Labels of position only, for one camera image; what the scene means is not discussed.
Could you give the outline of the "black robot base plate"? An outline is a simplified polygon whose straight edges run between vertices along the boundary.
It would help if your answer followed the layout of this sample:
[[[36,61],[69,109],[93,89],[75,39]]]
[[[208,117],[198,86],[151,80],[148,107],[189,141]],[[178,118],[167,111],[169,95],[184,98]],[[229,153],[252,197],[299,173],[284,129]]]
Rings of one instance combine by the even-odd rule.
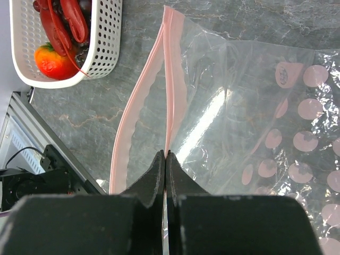
[[[1,215],[24,196],[105,194],[31,106],[15,92],[1,127]]]

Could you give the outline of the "white perforated plastic basket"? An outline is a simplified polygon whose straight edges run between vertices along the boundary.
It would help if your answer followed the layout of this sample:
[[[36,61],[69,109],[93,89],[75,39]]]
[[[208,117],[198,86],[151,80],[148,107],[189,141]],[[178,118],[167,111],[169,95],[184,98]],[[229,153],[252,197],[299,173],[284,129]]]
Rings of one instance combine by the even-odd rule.
[[[10,1],[12,60],[20,79],[44,89],[67,88],[82,80],[105,77],[116,66],[120,53],[122,1],[92,1],[90,43],[82,71],[57,81],[43,75],[34,52],[48,41],[32,1]]]

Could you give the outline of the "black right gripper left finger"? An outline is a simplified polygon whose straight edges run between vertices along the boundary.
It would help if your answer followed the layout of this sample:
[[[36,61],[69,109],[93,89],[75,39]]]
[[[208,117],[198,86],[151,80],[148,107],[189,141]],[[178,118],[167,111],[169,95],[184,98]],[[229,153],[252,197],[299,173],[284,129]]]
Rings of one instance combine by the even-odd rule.
[[[1,230],[1,254],[162,254],[165,157],[115,195],[31,195]]]

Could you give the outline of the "clear zip top bag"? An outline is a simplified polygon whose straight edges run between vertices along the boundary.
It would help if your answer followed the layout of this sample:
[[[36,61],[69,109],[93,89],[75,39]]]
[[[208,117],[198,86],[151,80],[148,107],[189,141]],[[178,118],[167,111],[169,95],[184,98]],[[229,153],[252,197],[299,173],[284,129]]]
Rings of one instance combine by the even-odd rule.
[[[211,194],[289,196],[339,254],[339,49],[227,40],[165,6],[119,123],[111,194],[175,154]]]

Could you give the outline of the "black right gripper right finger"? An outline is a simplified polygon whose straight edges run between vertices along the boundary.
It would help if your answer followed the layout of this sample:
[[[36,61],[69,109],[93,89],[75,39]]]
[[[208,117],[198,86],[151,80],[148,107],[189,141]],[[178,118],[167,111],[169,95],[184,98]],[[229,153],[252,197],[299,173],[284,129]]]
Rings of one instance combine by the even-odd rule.
[[[303,207],[276,195],[211,195],[166,158],[170,254],[321,254]]]

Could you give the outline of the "orange red strawberry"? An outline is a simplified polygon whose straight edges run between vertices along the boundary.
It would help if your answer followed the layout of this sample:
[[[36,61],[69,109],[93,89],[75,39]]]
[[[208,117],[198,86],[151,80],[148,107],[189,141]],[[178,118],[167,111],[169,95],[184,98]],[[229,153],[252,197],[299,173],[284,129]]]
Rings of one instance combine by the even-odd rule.
[[[68,56],[59,55],[50,42],[35,50],[34,59],[38,70],[54,80],[66,80],[78,73]]]

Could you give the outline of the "dark purple grape bunch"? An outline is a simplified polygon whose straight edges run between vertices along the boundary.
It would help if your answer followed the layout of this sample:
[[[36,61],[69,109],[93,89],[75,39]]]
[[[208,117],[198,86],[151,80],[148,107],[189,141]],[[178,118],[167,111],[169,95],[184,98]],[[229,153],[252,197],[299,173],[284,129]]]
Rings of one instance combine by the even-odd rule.
[[[52,47],[81,68],[89,51],[92,1],[47,1],[47,7]]]

